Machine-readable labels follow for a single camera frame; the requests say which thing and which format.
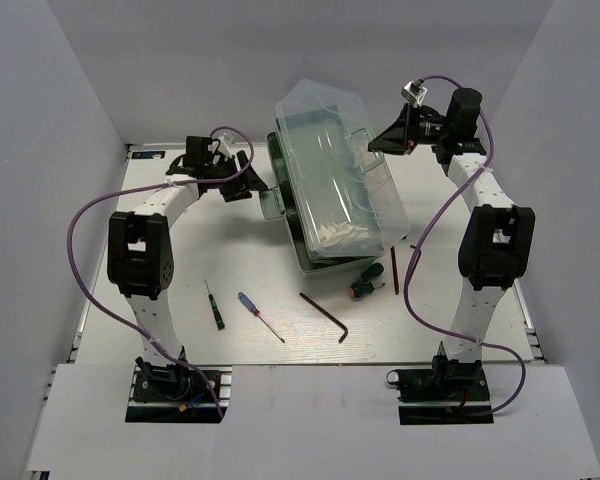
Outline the green toolbox with clear lid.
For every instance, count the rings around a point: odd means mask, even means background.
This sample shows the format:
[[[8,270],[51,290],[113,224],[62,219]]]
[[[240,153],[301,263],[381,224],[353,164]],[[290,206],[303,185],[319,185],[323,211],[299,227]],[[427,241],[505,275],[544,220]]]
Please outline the green toolbox with clear lid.
[[[266,146],[275,184],[260,193],[267,220],[284,221],[306,277],[372,264],[411,230],[361,97],[309,79],[275,106]]]

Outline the blue handled screwdriver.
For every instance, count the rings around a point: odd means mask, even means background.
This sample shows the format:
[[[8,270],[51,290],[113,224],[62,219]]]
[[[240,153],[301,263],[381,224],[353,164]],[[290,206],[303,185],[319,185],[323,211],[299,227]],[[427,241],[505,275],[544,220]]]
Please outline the blue handled screwdriver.
[[[285,343],[285,339],[282,337],[282,335],[264,318],[255,303],[244,292],[239,292],[237,297],[240,303],[252,315],[258,318],[281,343]]]

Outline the large brown hex key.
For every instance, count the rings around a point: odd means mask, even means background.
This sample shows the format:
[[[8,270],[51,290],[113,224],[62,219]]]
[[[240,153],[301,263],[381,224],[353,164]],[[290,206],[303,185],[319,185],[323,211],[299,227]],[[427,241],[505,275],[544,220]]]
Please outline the large brown hex key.
[[[338,318],[336,318],[332,313],[327,311],[324,307],[319,305],[315,300],[310,298],[304,292],[299,292],[298,295],[307,304],[309,304],[313,309],[315,309],[317,312],[319,312],[321,315],[323,315],[325,318],[327,318],[329,321],[331,321],[334,325],[336,325],[338,328],[340,328],[342,330],[342,334],[340,335],[340,337],[338,339],[338,343],[342,344],[348,337],[348,334],[349,334],[348,327],[342,321],[340,321]]]

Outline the small green black screwdriver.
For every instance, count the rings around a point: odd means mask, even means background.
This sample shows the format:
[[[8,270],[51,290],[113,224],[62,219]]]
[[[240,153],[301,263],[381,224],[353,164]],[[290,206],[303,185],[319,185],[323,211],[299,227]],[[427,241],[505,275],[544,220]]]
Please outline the small green black screwdriver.
[[[222,331],[225,329],[225,323],[224,323],[224,319],[222,317],[222,314],[219,310],[219,307],[217,305],[217,302],[215,300],[214,295],[212,294],[209,284],[207,282],[207,280],[204,280],[204,284],[205,284],[205,288],[207,290],[207,298],[211,307],[211,311],[213,314],[213,318],[216,324],[216,327],[219,331]]]

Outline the long brown hex key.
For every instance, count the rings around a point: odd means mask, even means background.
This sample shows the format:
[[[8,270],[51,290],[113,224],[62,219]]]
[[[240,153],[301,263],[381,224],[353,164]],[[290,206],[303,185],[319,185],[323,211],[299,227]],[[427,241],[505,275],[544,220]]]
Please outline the long brown hex key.
[[[398,272],[398,262],[395,246],[390,248],[391,268],[392,268],[392,280],[393,290],[395,295],[400,294],[400,281]]]

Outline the small brown hex key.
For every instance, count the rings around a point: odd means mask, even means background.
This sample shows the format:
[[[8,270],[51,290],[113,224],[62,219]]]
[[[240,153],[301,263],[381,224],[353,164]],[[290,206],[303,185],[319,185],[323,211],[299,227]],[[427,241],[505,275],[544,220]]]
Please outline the small brown hex key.
[[[418,248],[415,244],[410,244],[410,248],[414,251],[413,256],[415,257],[415,259],[419,260],[421,258],[421,255],[422,255],[421,249]]]

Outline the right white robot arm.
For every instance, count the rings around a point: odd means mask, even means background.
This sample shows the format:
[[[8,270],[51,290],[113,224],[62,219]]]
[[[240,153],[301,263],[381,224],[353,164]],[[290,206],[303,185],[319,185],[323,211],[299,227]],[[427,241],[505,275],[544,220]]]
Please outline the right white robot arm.
[[[426,92],[422,81],[408,83],[397,120],[371,140],[368,149],[409,155],[419,145],[430,146],[469,210],[458,252],[461,297],[439,353],[449,362],[475,365],[482,358],[496,306],[526,271],[535,213],[509,198],[490,170],[490,153],[476,135],[481,94],[458,87],[446,113],[440,114],[425,105]]]

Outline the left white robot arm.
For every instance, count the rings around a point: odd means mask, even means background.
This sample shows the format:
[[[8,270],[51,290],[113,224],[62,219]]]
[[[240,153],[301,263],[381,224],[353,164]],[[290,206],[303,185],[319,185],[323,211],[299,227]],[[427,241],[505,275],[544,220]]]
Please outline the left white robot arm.
[[[170,229],[210,190],[219,191],[226,202],[265,191],[266,183],[252,167],[254,156],[252,145],[232,153],[222,137],[189,136],[185,153],[167,168],[164,184],[134,209],[116,211],[109,219],[108,279],[126,299],[141,330],[142,359],[164,367],[156,384],[168,398],[185,396],[192,378],[177,365],[186,360],[186,350],[169,307],[175,271]]]

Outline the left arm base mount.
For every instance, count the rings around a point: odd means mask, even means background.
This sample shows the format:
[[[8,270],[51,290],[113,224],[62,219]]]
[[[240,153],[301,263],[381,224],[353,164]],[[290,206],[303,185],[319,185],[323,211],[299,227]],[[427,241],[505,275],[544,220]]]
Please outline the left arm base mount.
[[[179,365],[155,366],[141,357],[126,407],[131,424],[219,424],[230,398],[231,369],[206,368],[207,378]]]

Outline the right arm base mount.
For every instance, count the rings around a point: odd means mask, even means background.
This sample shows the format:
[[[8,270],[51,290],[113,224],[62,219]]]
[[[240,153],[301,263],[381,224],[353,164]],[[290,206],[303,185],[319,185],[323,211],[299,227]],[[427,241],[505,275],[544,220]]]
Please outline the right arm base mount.
[[[401,426],[494,423],[484,371],[474,379],[437,380],[432,368],[393,369],[387,373],[385,380],[398,392]]]

